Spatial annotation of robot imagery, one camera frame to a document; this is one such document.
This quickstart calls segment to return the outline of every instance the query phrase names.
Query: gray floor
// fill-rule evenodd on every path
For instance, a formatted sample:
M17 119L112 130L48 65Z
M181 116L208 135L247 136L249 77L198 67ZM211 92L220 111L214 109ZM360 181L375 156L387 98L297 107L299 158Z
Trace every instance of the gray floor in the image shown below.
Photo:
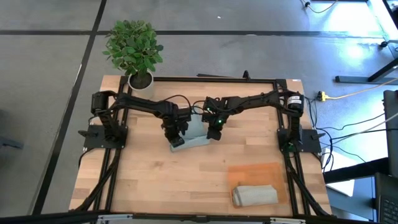
M329 4L313 2L312 6L322 9ZM99 5L99 0L5 0L0 2L0 29L91 30ZM108 30L116 19L145 19L158 30L350 31L364 36L160 35L158 42L165 46L164 63L157 67L156 76L207 73L240 77L249 70L256 78L301 79L309 97L319 90L339 96L372 85L337 84L334 76L368 76L393 59L389 49L378 47L382 35L379 39L365 38L382 30L372 10L362 2L339 2L324 14L314 14L304 11L300 0L113 0L106 5L99 29ZM1 149L0 217L29 213L87 40L87 36L0 35L0 136L25 144L23 150ZM68 209L83 145L77 131L86 129L91 94L98 91L103 75L121 75L101 54L104 44L104 37L97 36L45 213ZM383 111L382 92L396 89L383 86L350 98L318 103L318 127L341 127L379 115ZM331 134L341 136L370 126L368 123ZM364 134L338 145L370 161L386 156L384 138L384 133Z

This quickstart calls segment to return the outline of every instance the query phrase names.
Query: wooden table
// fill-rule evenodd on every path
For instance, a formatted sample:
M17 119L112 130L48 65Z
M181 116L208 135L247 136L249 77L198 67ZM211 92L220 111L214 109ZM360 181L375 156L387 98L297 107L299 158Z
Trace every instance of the wooden table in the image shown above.
M120 76L106 75L101 90L118 91ZM289 90L303 93L300 80L287 80ZM191 102L206 96L249 96L272 91L265 83L155 82L155 96L185 95ZM183 98L171 101L187 106ZM304 113L303 128L311 128ZM126 147L122 150L116 179L112 212L291 216L290 199L286 203L234 208L229 197L229 166L278 162L283 170L289 198L284 160L279 151L276 109L263 107L230 116L220 141L175 153L160 128L162 120L148 113L129 110ZM104 150L95 149L82 160L70 208L79 206L98 182ZM331 213L319 161L301 153L305 183L315 200ZM105 186L100 208L104 208ZM298 210L303 213L299 189Z

